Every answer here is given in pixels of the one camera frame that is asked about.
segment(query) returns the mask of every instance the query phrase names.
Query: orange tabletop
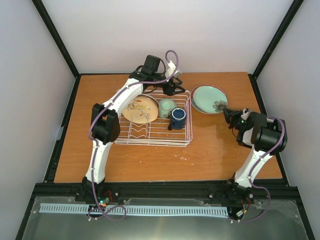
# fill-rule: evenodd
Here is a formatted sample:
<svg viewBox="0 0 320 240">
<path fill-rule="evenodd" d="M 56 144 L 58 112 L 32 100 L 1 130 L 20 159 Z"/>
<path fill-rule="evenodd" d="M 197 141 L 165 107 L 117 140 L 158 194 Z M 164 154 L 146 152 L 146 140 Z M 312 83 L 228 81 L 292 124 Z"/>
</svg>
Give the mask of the orange tabletop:
<svg viewBox="0 0 320 240">
<path fill-rule="evenodd" d="M 92 153 L 87 138 L 92 107 L 111 98 L 127 74 L 83 75 L 67 128 L 55 183 L 78 183 L 85 176 Z M 183 87 L 211 84 L 221 88 L 228 107 L 259 112 L 247 72 L 183 73 Z M 186 147 L 113 144 L 105 168 L 106 182 L 202 181 L 231 178 L 245 162 L 249 148 L 239 146 L 223 114 L 203 114 L 192 108 L 193 139 Z M 275 157 L 257 178 L 282 178 Z"/>
</svg>

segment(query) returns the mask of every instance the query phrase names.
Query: dish rack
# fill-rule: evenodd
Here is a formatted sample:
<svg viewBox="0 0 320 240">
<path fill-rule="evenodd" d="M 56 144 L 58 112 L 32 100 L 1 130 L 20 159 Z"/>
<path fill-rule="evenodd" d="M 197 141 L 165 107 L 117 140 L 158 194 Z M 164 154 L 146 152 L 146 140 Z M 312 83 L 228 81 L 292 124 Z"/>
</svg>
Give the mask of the dish rack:
<svg viewBox="0 0 320 240">
<path fill-rule="evenodd" d="M 155 90 L 146 95 L 153 97 L 157 101 L 165 98 L 174 100 L 177 107 L 186 112 L 187 119 L 184 128 L 169 131 L 170 119 L 163 119 L 159 116 L 152 122 L 137 124 L 121 115 L 119 119 L 121 131 L 115 143 L 122 145 L 186 147 L 193 137 L 190 92 L 186 90 L 184 93 L 167 96 L 161 90 Z"/>
</svg>

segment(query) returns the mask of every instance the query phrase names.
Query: plate with flower design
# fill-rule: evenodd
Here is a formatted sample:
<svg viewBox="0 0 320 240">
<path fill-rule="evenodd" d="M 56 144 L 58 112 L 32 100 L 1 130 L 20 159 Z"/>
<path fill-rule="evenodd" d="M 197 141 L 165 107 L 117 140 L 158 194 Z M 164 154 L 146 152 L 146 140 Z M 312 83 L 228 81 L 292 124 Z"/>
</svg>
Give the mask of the plate with flower design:
<svg viewBox="0 0 320 240">
<path fill-rule="evenodd" d="M 153 97 L 139 95 L 122 111 L 123 116 L 135 124 L 147 124 L 158 116 L 158 102 Z"/>
<path fill-rule="evenodd" d="M 220 88 L 205 84 L 191 91 L 191 104 L 203 114 L 220 114 L 228 106 L 228 99 Z"/>
</svg>

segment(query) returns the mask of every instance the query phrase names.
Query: blue mug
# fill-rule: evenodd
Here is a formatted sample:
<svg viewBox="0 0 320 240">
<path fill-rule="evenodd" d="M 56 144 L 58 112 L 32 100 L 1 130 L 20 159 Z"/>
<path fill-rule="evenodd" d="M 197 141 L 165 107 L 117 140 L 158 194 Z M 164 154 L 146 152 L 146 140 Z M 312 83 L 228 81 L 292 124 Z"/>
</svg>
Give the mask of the blue mug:
<svg viewBox="0 0 320 240">
<path fill-rule="evenodd" d="M 186 125 L 187 113 L 182 108 L 175 108 L 172 110 L 170 115 L 170 123 L 168 126 L 168 130 L 172 129 L 183 129 Z"/>
</svg>

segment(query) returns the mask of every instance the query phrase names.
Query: teal plate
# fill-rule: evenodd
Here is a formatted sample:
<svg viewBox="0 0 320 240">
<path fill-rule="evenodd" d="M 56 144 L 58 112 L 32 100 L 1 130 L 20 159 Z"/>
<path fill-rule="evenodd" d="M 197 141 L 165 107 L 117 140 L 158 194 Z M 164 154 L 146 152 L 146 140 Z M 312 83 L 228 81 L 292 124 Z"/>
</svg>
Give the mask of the teal plate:
<svg viewBox="0 0 320 240">
<path fill-rule="evenodd" d="M 203 114 L 220 114 L 228 106 L 228 99 L 216 86 L 199 85 L 191 91 L 191 104 Z"/>
</svg>

